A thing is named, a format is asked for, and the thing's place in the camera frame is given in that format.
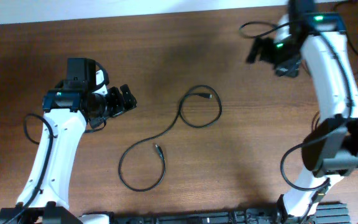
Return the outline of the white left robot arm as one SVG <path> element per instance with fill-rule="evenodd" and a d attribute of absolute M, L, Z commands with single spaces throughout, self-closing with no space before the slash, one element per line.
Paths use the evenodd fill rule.
<path fill-rule="evenodd" d="M 109 118 L 136 107 L 129 87 L 108 88 L 105 68 L 90 58 L 70 58 L 67 77 L 42 101 L 43 131 L 29 179 L 15 207 L 0 210 L 0 223 L 112 223 L 113 214 L 80 217 L 69 211 L 68 191 L 76 150 L 84 133 L 102 130 Z"/>

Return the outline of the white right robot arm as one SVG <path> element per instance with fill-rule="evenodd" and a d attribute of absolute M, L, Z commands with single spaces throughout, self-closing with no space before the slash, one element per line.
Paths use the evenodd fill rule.
<path fill-rule="evenodd" d="M 321 199 L 358 170 L 358 88 L 347 54 L 347 30 L 336 12 L 318 12 L 313 1 L 289 1 L 272 26 L 275 34 L 254 36 L 247 63 L 271 63 L 277 76 L 296 77 L 305 62 L 319 104 L 319 121 L 298 145 L 303 168 L 273 209 L 248 209 L 249 222 L 345 223 L 340 203 Z"/>

